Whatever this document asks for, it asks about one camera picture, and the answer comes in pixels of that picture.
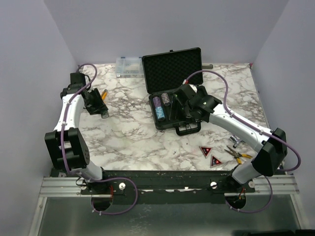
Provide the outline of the purple poker chip stack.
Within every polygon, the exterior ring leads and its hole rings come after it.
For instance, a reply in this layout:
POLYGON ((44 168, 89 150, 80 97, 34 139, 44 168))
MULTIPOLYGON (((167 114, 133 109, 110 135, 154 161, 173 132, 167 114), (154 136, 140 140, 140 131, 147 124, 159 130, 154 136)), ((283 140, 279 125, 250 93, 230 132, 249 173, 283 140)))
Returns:
POLYGON ((159 96, 155 96, 153 98, 153 104, 155 107, 161 107, 162 106, 159 96))

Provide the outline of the light blue poker chip stack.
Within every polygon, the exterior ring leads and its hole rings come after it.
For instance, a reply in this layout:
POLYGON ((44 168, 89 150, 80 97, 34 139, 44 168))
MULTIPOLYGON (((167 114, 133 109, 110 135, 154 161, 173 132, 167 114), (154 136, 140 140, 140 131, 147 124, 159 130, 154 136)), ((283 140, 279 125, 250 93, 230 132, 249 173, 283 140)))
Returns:
POLYGON ((162 106, 155 107, 155 112, 156 112, 156 116, 157 116, 158 121, 164 121, 165 120, 165 114, 164 114, 162 106))

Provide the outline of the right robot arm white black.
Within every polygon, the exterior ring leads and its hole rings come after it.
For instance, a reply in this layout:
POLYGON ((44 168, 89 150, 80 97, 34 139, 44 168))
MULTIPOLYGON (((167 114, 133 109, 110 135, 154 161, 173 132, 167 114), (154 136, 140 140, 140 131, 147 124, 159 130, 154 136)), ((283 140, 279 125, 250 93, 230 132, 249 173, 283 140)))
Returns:
POLYGON ((244 184, 258 176, 271 177, 287 155, 286 133, 277 128, 274 131, 261 127, 250 120, 233 117, 232 110, 226 110, 223 103, 209 95, 203 86, 181 85, 174 97, 188 118, 217 125, 248 144, 255 152, 253 157, 232 170, 226 181, 227 189, 233 193, 243 189, 244 184))

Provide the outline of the triangular red black card box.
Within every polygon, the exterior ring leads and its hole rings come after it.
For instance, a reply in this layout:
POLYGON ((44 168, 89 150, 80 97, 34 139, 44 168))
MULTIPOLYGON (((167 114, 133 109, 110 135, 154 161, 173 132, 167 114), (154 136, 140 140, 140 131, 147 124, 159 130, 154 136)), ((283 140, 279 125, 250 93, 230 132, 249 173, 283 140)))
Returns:
POLYGON ((214 155, 211 155, 211 163, 210 163, 210 167, 213 168, 215 166, 221 165, 223 164, 222 161, 220 161, 217 157, 215 157, 214 155))
POLYGON ((201 150, 201 152, 202 152, 202 154, 203 154, 203 156, 204 156, 205 158, 207 158, 207 156, 209 155, 209 153, 210 153, 211 150, 212 150, 211 147, 200 146, 199 148, 200 148, 200 150, 201 150))

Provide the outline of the green blue poker chip stack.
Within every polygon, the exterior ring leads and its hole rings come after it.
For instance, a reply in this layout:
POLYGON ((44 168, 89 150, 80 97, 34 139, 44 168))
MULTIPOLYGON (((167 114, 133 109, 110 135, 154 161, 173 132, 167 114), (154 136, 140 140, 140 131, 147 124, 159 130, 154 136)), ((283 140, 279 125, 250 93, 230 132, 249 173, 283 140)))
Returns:
POLYGON ((102 118, 102 119, 106 119, 106 118, 108 118, 108 117, 109 117, 108 111, 103 111, 103 112, 101 113, 101 118, 102 118))

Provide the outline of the black poker set case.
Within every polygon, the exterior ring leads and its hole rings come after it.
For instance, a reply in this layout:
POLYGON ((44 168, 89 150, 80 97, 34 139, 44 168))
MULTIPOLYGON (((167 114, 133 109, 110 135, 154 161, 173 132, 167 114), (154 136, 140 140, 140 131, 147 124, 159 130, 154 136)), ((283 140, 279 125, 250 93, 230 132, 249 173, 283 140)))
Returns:
POLYGON ((184 79, 190 74, 202 69, 201 49, 191 48, 179 51, 146 55, 142 57, 142 65, 146 89, 149 94, 155 127, 157 130, 174 128, 177 135, 183 136, 197 133, 201 130, 201 122, 186 122, 178 119, 177 110, 172 120, 169 120, 170 106, 163 104, 161 94, 168 93, 170 101, 174 91, 182 85, 184 79), (163 111, 164 121, 158 121, 153 98, 159 96, 163 111))

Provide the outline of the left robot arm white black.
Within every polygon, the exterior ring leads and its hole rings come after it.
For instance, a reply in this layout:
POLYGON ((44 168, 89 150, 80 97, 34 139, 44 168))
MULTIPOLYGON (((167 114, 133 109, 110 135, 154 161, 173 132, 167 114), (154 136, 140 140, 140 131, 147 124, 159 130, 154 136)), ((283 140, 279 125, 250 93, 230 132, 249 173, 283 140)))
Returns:
POLYGON ((84 179, 78 186, 85 187, 86 192, 104 194, 112 188, 105 179, 104 169, 90 160, 88 146, 79 130, 79 121, 83 110, 102 118, 109 117, 109 113, 98 89, 86 88, 75 94, 87 84, 86 78, 88 76, 83 73, 71 73, 70 84, 61 92, 63 107, 59 121, 52 132, 45 134, 44 140, 56 170, 67 172, 63 160, 65 155, 70 174, 84 179))

